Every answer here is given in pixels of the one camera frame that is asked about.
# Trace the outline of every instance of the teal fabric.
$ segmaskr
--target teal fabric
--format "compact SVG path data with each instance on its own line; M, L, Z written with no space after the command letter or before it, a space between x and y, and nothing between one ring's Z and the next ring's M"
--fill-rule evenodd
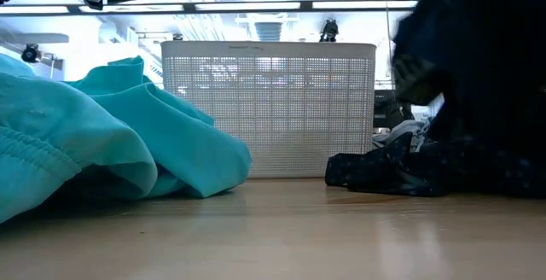
M206 198L243 183L250 163L243 142L152 84L140 57L60 83L0 55L0 223L66 181L92 195Z

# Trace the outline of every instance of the white plastic basket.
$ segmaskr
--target white plastic basket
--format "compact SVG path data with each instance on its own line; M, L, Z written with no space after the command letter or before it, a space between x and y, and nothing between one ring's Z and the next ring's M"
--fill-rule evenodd
M322 177L328 157L371 148L375 46L169 41L165 89L245 141L251 178Z

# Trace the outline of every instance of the clothing pile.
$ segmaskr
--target clothing pile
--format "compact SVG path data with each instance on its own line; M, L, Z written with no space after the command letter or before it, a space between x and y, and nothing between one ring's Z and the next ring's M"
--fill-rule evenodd
M0 223L61 187L91 198L206 198L246 180L246 144L143 69L130 58L62 83L0 55Z
M546 197L546 17L540 0L419 0L392 58L400 102L444 104L412 150L408 131L366 155L336 155L326 183L399 195ZM529 134L537 134L529 140Z

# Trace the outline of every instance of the wooden surface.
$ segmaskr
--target wooden surface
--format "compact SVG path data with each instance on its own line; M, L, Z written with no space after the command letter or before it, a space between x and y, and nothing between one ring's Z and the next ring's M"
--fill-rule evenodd
M0 225L9 279L545 279L546 205L253 181L204 201L58 203Z

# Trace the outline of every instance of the fluorescent light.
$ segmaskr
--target fluorescent light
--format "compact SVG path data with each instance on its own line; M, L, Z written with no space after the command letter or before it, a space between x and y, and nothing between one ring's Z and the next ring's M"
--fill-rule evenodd
M300 3L200 3L195 5L197 10L224 11L224 10L272 10L272 9L299 9Z
M385 1L385 2L317 2L314 9L383 9L383 8L413 8L414 1Z
M115 12L115 13L130 13L130 12L160 12L160 11L183 11L184 8L182 5L153 5L153 4L143 4L143 5L113 5L113 6L104 6L102 11L94 10L89 7L79 7L82 12Z
M0 14L54 14L54 13L68 13L67 7L62 6L43 6L43 7L10 7L3 6L0 7Z

